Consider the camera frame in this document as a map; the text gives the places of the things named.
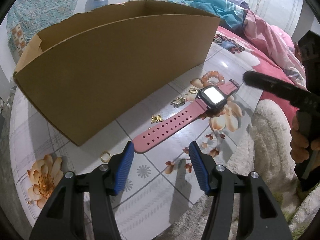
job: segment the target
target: gold butterfly pendant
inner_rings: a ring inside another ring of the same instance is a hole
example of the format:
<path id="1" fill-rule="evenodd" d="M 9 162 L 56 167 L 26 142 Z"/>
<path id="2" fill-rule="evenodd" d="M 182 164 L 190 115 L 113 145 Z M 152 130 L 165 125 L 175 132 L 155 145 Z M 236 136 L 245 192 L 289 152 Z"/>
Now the gold butterfly pendant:
<path id="1" fill-rule="evenodd" d="M 154 123 L 154 122 L 163 122 L 163 119 L 161 118 L 161 115 L 159 115 L 159 114 L 157 116 L 153 115 L 151 117 L 151 123 Z"/>

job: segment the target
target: smartwatch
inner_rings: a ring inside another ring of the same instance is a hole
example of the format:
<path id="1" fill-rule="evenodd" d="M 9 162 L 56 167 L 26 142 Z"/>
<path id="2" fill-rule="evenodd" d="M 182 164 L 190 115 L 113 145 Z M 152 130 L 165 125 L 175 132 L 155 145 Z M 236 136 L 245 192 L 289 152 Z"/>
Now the smartwatch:
<path id="1" fill-rule="evenodd" d="M 239 85 L 230 79 L 228 83 L 220 86 L 207 86 L 198 91 L 196 99 L 182 111 L 174 116 L 159 122 L 149 130 L 137 135 L 133 140 L 134 150 L 144 153 L 158 145 L 207 110 L 213 113 L 220 112 L 227 103 L 228 96 L 239 89 Z"/>

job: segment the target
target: brown cardboard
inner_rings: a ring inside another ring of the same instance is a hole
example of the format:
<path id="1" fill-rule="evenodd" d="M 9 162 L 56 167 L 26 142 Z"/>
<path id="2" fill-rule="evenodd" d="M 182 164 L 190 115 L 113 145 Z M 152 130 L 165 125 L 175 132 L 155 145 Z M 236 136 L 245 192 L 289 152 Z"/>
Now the brown cardboard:
<path id="1" fill-rule="evenodd" d="M 76 14 L 36 34 L 14 79 L 76 145 L 204 62 L 220 19 L 162 1 L 130 1 Z"/>

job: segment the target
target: fabric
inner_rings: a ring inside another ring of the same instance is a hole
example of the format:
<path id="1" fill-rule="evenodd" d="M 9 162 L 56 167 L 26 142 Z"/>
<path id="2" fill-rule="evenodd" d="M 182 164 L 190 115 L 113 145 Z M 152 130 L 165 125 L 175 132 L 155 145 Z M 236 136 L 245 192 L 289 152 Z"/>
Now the fabric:
<path id="1" fill-rule="evenodd" d="M 8 12 L 8 44 L 14 51 L 11 30 L 18 24 L 26 43 L 40 30 L 73 15 L 77 0 L 16 0 Z"/>
<path id="2" fill-rule="evenodd" d="M 281 108 L 271 100 L 262 100 L 252 116 L 252 126 L 226 167 L 233 173 L 248 175 L 255 170 L 262 176 L 281 206 L 292 236 L 297 239 L 310 224 L 320 207 L 320 187 L 300 203 L 296 195 L 295 163 L 290 157 L 290 127 Z M 212 198 L 203 195 L 178 222 L 156 240 L 200 240 L 208 220 Z M 234 209 L 229 240 L 236 239 L 239 194 Z"/>
<path id="3" fill-rule="evenodd" d="M 227 1 L 232 2 L 244 9 L 250 10 L 249 4 L 244 0 L 227 0 Z"/>
<path id="4" fill-rule="evenodd" d="M 11 34 L 12 34 L 13 42 L 16 46 L 17 51 L 18 51 L 18 54 L 21 57 L 22 53 L 24 52 L 24 50 L 26 48 L 27 43 L 24 38 L 23 31 L 21 29 L 20 24 L 18 24 L 17 26 L 15 26 L 11 30 Z"/>
<path id="5" fill-rule="evenodd" d="M 244 20 L 244 35 L 257 49 L 281 67 L 295 85 L 306 89 L 304 66 L 273 28 L 252 11 L 248 11 Z"/>
<path id="6" fill-rule="evenodd" d="M 199 8 L 219 16 L 221 27 L 233 33 L 244 33 L 246 39 L 260 50 L 260 52 L 255 50 L 254 53 L 267 55 L 271 59 L 268 61 L 274 62 L 271 65 L 278 69 L 275 72 L 275 68 L 261 64 L 258 68 L 262 67 L 264 71 L 256 69 L 257 71 L 284 81 L 290 81 L 289 83 L 306 89 L 305 69 L 289 48 L 292 46 L 290 37 L 281 32 L 280 28 L 271 27 L 252 11 L 243 9 L 227 0 L 168 1 Z"/>
<path id="7" fill-rule="evenodd" d="M 289 34 L 287 34 L 284 30 L 282 30 L 281 28 L 279 28 L 278 26 L 275 25 L 270 25 L 270 28 L 279 35 L 281 41 L 288 46 L 289 50 L 294 53 L 294 43 L 291 39 L 291 37 L 289 36 Z"/>
<path id="8" fill-rule="evenodd" d="M 251 66 L 260 73 L 281 79 L 287 83 L 294 84 L 289 77 L 283 72 L 282 68 L 280 68 L 278 65 L 276 65 L 270 58 L 268 58 L 264 53 L 262 53 L 260 50 L 255 48 L 254 46 L 250 45 L 247 41 L 240 38 L 239 36 L 235 35 L 231 31 L 226 30 L 225 28 L 218 27 L 217 35 L 223 35 L 229 40 L 231 40 L 229 43 L 218 43 L 221 46 L 228 45 L 230 47 L 230 44 L 233 42 L 235 43 L 236 47 L 245 47 L 244 51 L 240 51 L 240 49 L 237 49 L 237 52 L 235 55 L 239 57 L 241 60 L 251 64 Z M 292 118 L 295 116 L 297 108 L 290 105 L 289 101 L 284 100 L 282 98 L 278 98 L 274 94 L 271 94 L 269 92 L 263 91 L 260 100 L 263 99 L 270 99 L 277 103 L 282 111 L 284 112 L 285 116 L 287 117 L 287 120 L 291 126 Z"/>
<path id="9" fill-rule="evenodd" d="M 168 0 L 211 12 L 221 18 L 220 26 L 236 32 L 242 28 L 246 11 L 227 0 Z"/>

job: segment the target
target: metal screw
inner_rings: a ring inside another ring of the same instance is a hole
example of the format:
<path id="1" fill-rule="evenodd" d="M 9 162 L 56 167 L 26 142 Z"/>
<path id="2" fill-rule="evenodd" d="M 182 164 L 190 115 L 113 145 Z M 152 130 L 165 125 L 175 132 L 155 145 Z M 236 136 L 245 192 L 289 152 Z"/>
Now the metal screw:
<path id="1" fill-rule="evenodd" d="M 217 165 L 216 166 L 216 169 L 217 169 L 217 171 L 224 171 L 224 166 L 222 166 L 222 165 Z"/>
<path id="2" fill-rule="evenodd" d="M 253 171 L 251 172 L 251 177 L 253 177 L 254 179 L 257 179 L 259 177 L 259 174 Z"/>
<path id="3" fill-rule="evenodd" d="M 106 164 L 102 164 L 99 166 L 99 170 L 100 171 L 107 171 L 109 169 L 108 165 Z"/>
<path id="4" fill-rule="evenodd" d="M 67 179 L 71 179 L 73 177 L 73 172 L 69 171 L 64 175 Z"/>

